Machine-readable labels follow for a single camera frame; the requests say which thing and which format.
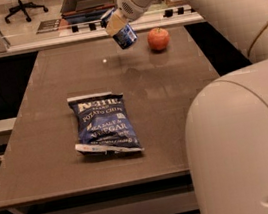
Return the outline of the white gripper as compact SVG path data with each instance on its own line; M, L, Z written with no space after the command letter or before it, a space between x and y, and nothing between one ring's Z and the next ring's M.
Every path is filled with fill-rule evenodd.
M112 13L106 26L107 34L113 37L128 23L140 18L153 0L117 0L118 9Z

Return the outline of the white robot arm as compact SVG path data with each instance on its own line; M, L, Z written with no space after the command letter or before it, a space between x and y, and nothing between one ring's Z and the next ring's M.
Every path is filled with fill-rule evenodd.
M153 0L117 0L114 34ZM268 214L268 0L185 0L250 60L206 86L185 138L200 214Z

